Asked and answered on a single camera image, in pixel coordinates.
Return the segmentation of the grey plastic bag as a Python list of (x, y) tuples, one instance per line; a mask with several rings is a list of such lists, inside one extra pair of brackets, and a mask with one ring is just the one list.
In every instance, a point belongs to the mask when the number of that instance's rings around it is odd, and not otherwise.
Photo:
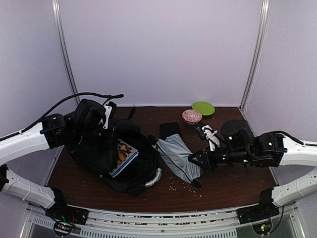
[(149, 135), (148, 139), (177, 177), (193, 187), (202, 188), (202, 183), (198, 178), (202, 175), (203, 171), (201, 167), (188, 160), (188, 157), (193, 153), (186, 146), (179, 134), (170, 135), (165, 139)]

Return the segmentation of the black leather pouch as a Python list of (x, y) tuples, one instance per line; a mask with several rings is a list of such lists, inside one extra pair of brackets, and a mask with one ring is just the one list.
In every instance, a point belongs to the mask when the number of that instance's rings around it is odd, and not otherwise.
[(165, 140), (167, 137), (174, 134), (179, 134), (181, 136), (181, 130), (179, 123), (176, 121), (162, 123), (159, 125), (160, 138)]

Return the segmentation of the purple dog reader book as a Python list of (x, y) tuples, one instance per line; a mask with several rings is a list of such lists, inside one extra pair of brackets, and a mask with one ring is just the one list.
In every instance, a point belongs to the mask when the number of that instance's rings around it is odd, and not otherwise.
[(111, 172), (109, 172), (112, 178), (119, 175), (139, 155), (139, 151), (137, 149), (121, 139), (118, 140), (117, 147), (117, 165)]

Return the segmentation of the black student backpack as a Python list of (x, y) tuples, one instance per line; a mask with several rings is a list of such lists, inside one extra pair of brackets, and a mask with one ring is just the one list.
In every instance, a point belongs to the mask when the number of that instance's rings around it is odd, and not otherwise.
[(99, 135), (81, 134), (67, 144), (70, 157), (83, 169), (99, 177), (118, 192), (139, 196), (162, 176), (158, 152), (132, 120), (111, 118)]

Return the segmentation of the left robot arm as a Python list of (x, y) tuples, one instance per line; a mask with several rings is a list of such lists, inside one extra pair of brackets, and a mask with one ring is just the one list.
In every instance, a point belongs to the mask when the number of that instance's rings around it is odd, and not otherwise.
[(44, 185), (40, 176), (47, 175), (48, 168), (37, 163), (61, 146), (79, 147), (85, 140), (101, 144), (110, 132), (115, 110), (112, 102), (83, 99), (68, 114), (47, 112), (28, 127), (1, 138), (1, 193), (51, 209), (60, 220), (67, 220), (71, 209), (63, 192)]

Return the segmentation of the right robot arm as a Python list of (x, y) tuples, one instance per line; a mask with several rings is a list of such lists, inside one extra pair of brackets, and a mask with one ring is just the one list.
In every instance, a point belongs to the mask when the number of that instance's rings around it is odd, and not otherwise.
[(195, 130), (209, 146), (188, 157), (189, 162), (211, 171), (217, 166), (250, 165), (257, 168), (302, 165), (314, 167), (306, 175), (285, 185), (266, 189), (260, 194), (254, 215), (264, 219), (273, 211), (317, 190), (317, 144), (295, 138), (284, 131), (254, 136), (247, 121), (226, 121), (216, 132), (199, 124)]

